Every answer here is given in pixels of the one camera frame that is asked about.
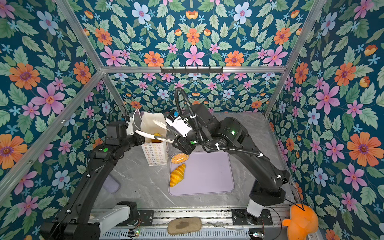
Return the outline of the round sesame bun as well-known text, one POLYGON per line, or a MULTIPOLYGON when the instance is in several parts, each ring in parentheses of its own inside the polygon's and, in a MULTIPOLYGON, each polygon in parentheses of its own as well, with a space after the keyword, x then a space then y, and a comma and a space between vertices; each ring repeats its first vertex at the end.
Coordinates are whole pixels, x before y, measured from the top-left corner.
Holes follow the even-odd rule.
POLYGON ((184 154, 184 153, 179 153, 179 154, 175 154, 171 158, 171 163, 173 163, 173 164, 181 164, 181 163, 186 162, 188 159, 189 159, 189 155, 184 154))

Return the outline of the white patterned paper bag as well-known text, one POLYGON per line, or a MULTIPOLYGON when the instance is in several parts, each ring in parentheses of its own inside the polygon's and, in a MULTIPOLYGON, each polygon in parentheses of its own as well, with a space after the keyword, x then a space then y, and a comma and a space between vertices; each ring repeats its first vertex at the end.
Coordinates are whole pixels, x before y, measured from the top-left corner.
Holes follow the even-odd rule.
MULTIPOLYGON (((133 113, 135 130, 140 130, 142 121, 160 120, 166 123, 166 119, 161 113, 147 113, 135 110, 133 113)), ((168 163, 168 146, 166 142, 150 140, 145 138, 145 143, 142 145, 144 155, 149 166, 166 166, 168 163)))

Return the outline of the white handled tongs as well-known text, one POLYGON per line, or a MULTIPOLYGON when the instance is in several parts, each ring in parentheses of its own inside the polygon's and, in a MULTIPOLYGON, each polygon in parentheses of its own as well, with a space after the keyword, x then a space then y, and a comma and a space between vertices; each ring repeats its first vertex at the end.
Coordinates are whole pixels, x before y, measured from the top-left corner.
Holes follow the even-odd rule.
POLYGON ((146 139, 172 144, 173 139, 167 137, 167 132, 167 125, 160 120, 143 120, 141 129, 135 130, 135 133, 145 137, 146 139))

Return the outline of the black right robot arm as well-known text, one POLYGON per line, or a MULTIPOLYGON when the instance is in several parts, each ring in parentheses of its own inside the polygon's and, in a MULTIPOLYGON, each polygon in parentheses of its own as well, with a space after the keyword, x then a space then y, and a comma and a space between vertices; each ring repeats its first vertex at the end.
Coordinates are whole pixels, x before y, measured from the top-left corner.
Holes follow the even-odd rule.
POLYGON ((254 143, 248 130, 232 117, 219 121, 203 106, 190 106, 184 112, 172 110, 166 123, 176 130, 172 143, 184 154, 191 154, 200 145, 208 152, 226 152, 239 160, 255 177, 249 194, 247 213, 261 216, 265 207, 282 204, 290 174, 278 169, 254 143))

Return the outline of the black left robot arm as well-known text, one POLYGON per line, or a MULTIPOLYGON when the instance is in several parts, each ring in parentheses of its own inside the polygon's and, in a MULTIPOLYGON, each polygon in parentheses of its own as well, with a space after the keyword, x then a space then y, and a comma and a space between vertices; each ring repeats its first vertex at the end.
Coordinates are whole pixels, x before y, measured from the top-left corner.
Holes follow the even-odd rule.
POLYGON ((40 234, 45 240, 96 240, 101 236, 99 224, 89 223, 96 198, 124 153, 145 142, 143 136, 129 130, 130 126, 123 121, 107 124, 106 138, 89 154, 88 169, 69 202, 54 220, 42 224, 40 234))

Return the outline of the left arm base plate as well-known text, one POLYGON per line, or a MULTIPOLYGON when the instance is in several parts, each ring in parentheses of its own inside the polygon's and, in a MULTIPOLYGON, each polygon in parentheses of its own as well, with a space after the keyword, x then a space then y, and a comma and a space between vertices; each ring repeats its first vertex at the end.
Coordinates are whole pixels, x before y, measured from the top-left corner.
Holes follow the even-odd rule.
POLYGON ((142 227, 151 226, 154 219, 153 210, 138 210, 137 213, 130 214, 129 218, 116 227, 142 227))

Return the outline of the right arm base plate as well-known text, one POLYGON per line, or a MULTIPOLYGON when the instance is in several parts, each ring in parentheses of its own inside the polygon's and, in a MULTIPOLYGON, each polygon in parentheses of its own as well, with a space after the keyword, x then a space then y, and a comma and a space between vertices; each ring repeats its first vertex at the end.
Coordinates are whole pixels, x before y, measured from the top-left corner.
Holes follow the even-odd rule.
POLYGON ((231 209, 232 221, 235 226, 272 226, 273 220, 271 212, 263 209, 259 217, 249 214, 246 209, 231 209))

